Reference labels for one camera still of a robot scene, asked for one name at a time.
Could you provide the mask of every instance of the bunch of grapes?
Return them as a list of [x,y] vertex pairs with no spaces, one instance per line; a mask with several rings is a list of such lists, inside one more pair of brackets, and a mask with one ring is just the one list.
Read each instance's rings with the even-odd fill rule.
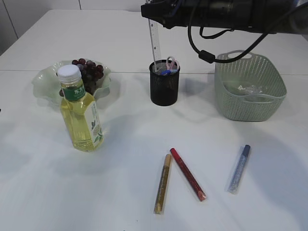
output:
[[[81,77],[86,92],[93,95],[96,89],[96,82],[104,76],[103,66],[96,65],[95,62],[91,60],[86,61],[82,58],[79,60],[74,59],[72,64],[78,66],[79,70],[81,71]],[[62,89],[60,90],[59,94],[62,97],[64,96]]]

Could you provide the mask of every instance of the silver marker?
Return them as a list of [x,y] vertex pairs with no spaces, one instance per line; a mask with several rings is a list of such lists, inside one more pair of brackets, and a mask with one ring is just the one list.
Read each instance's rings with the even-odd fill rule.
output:
[[232,194],[237,193],[239,183],[240,183],[240,180],[241,180],[241,177],[242,177],[242,173],[243,173],[243,170],[245,168],[245,164],[246,164],[248,156],[249,156],[249,151],[250,151],[250,146],[246,145],[242,154],[241,154],[239,163],[237,164],[236,170],[235,170],[234,175],[232,177],[232,181],[231,181],[230,186],[228,188],[228,191]]

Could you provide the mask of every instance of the marker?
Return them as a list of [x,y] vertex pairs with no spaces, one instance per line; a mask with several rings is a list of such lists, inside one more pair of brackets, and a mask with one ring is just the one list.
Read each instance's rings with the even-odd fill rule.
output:
[[156,197],[156,202],[155,202],[155,208],[154,208],[155,214],[162,214],[171,160],[172,160],[172,156],[170,154],[167,154],[165,157],[162,175],[160,177],[160,182],[159,182],[159,187],[158,187],[158,192],[157,192],[157,197]]
[[235,170],[234,175],[232,177],[232,181],[231,181],[230,186],[228,188],[228,192],[230,192],[232,194],[236,194],[237,191],[238,191],[238,187],[239,187],[239,183],[240,183],[240,180],[241,180],[241,177],[242,177],[242,173],[243,173],[243,170],[245,168],[245,165],[246,165],[246,162],[247,162],[247,159],[248,159],[248,156],[249,156],[249,151],[250,151],[250,146],[246,145],[242,154],[241,154],[239,163],[237,164],[236,170]]
[[199,200],[200,201],[205,200],[206,199],[205,193],[202,191],[201,187],[197,183],[196,179],[193,177],[192,173],[187,168],[187,166],[184,163],[184,161],[182,160],[182,158],[179,156],[179,154],[177,153],[177,151],[174,148],[171,148],[170,151],[171,151],[171,154],[172,154],[173,158],[178,163],[182,173],[184,174],[184,176],[186,177],[186,179],[190,183],[192,189],[197,194]]

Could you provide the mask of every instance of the pink scissors handle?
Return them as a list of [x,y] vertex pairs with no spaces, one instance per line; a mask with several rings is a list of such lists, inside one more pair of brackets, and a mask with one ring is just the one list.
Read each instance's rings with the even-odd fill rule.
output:
[[180,64],[177,60],[175,60],[173,56],[169,56],[166,60],[166,67],[167,67],[167,70],[178,70],[180,67]]

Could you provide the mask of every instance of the clear plastic ruler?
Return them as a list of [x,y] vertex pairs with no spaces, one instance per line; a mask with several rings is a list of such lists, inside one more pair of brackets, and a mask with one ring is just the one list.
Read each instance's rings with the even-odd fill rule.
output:
[[154,59],[154,71],[160,72],[162,69],[162,66],[160,65],[162,56],[160,53],[157,22],[149,19],[149,29]]

